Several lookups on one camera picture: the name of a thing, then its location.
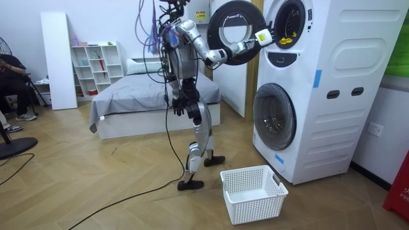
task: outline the blue tape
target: blue tape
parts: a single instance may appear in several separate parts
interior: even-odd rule
[[[278,161],[280,161],[280,163],[284,164],[284,160],[283,160],[281,157],[279,157],[277,154],[275,154],[275,158],[276,158]]]
[[[322,70],[315,71],[313,88],[318,88],[318,86],[320,86],[321,73],[322,73]]]

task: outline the humanoid robot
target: humanoid robot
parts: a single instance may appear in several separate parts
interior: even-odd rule
[[[169,9],[164,12],[159,20],[168,15],[165,23],[160,22],[158,29],[162,68],[166,82],[172,87],[172,108],[178,116],[186,111],[189,119],[193,120],[196,142],[189,144],[189,155],[185,165],[185,177],[178,184],[178,190],[199,189],[204,186],[202,181],[193,180],[194,174],[199,169],[203,155],[207,158],[204,166],[210,167],[222,164],[223,156],[215,156],[212,134],[212,119],[206,103],[200,100],[196,89],[197,60],[204,62],[207,68],[218,67],[246,52],[260,50],[260,48],[274,42],[274,32],[266,26],[254,33],[248,40],[229,44],[220,49],[209,49],[203,40],[196,24],[192,20],[183,20],[183,7],[190,0],[161,0],[169,3]]]

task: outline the sticker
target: sticker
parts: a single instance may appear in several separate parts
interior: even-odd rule
[[[308,20],[312,20],[313,19],[313,10],[309,9],[308,10]]]
[[[315,71],[313,88],[318,88],[318,86],[320,86],[321,73],[322,73],[322,70]]]
[[[206,12],[205,11],[197,11],[196,12],[196,19],[197,20],[206,20]]]
[[[279,157],[277,154],[275,154],[275,158],[276,158],[278,161],[280,161],[280,163],[284,164],[284,160],[283,160],[281,157]]]
[[[263,34],[259,34],[258,35],[258,40],[260,40],[262,42],[262,41],[266,40],[266,38],[264,37]]]

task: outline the gray bedsheet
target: gray bedsheet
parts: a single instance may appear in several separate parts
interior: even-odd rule
[[[150,76],[156,81],[163,81],[163,77],[157,73],[150,73]],[[198,77],[197,90],[201,100],[208,104],[220,102],[221,95],[216,83],[202,73],[199,73]],[[92,100],[89,129],[93,133],[96,132],[96,123],[100,116],[166,109],[164,90],[164,84],[152,81],[147,74],[130,75],[120,79]],[[167,91],[169,98],[172,98],[170,85],[167,85]]]

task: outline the pillow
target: pillow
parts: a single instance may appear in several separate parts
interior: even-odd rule
[[[147,58],[146,67],[143,59],[127,59],[127,75],[144,74],[146,69],[148,73],[157,73],[161,67],[159,58]]]

